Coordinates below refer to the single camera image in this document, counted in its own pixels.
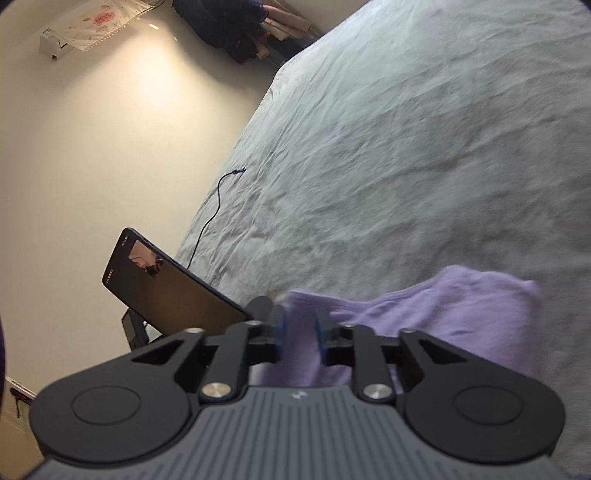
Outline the lilac purple garment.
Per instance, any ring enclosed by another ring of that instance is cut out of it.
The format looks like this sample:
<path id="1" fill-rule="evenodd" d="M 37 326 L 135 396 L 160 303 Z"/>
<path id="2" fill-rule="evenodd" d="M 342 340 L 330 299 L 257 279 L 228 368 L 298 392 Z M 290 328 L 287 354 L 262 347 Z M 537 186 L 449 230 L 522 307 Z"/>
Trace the lilac purple garment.
<path id="1" fill-rule="evenodd" d="M 369 301 L 353 301 L 304 291 L 284 298 L 283 356 L 257 366 L 252 383 L 270 387 L 345 385 L 345 366 L 321 362 L 315 311 L 329 312 L 345 325 L 363 325 L 394 337 L 404 328 L 424 331 L 453 346 L 534 377 L 542 357 L 538 323 L 542 298 L 531 280 L 465 266 L 448 266 L 435 277 Z"/>

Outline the dark hanging clothes pile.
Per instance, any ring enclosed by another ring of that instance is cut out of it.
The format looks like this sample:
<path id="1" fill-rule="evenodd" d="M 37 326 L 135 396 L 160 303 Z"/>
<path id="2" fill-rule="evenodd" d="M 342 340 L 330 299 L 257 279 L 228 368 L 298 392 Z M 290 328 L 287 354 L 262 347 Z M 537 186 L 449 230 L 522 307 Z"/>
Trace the dark hanging clothes pile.
<path id="1" fill-rule="evenodd" d="M 320 38 L 311 21 L 279 1 L 174 1 L 172 8 L 197 36 L 233 61 L 283 65 Z"/>

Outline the black smartphone on stand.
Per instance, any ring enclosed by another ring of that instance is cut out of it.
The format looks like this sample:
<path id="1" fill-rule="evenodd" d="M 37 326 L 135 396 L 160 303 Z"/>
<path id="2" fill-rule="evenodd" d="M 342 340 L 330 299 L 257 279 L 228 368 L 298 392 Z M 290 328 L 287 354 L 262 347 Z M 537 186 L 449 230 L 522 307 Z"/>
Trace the black smartphone on stand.
<path id="1" fill-rule="evenodd" d="M 164 335 L 187 328 L 223 334 L 252 314 L 132 228 L 115 244 L 102 283 L 118 300 Z"/>

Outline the black phone stand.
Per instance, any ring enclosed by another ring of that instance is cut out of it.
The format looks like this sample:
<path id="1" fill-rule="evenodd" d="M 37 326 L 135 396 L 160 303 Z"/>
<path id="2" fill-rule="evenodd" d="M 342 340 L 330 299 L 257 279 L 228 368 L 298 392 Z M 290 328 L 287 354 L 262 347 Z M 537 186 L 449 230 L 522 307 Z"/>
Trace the black phone stand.
<path id="1" fill-rule="evenodd" d="M 121 324 L 131 351 L 142 348 L 161 337 L 158 330 L 130 309 L 123 314 Z"/>

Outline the grey bed cover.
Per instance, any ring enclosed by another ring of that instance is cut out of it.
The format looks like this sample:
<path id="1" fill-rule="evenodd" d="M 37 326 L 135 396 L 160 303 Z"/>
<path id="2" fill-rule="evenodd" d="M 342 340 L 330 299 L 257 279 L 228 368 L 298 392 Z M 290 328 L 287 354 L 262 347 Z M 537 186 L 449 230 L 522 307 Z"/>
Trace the grey bed cover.
<path id="1" fill-rule="evenodd" d="M 450 265 L 541 288 L 555 457 L 590 469 L 590 11 L 373 1 L 284 64 L 177 257 L 236 302 L 366 300 Z"/>

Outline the wall calendar poster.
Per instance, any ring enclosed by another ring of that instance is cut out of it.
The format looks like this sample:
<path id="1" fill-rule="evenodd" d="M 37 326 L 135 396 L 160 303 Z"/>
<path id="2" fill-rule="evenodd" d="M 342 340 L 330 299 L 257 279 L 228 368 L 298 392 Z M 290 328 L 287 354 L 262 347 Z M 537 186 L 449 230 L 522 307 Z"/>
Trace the wall calendar poster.
<path id="1" fill-rule="evenodd" d="M 149 12 L 153 5 L 136 0 L 86 1 L 54 21 L 43 33 L 59 46 L 87 51 Z"/>

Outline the white wall box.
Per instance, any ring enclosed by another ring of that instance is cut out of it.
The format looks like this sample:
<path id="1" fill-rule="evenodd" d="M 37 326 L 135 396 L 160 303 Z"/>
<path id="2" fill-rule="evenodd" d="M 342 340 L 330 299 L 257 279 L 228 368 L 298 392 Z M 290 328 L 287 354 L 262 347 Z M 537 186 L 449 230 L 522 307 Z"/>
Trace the white wall box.
<path id="1" fill-rule="evenodd" d="M 73 47 L 56 35 L 51 28 L 44 29 L 40 34 L 39 52 L 53 61 L 60 60 Z"/>

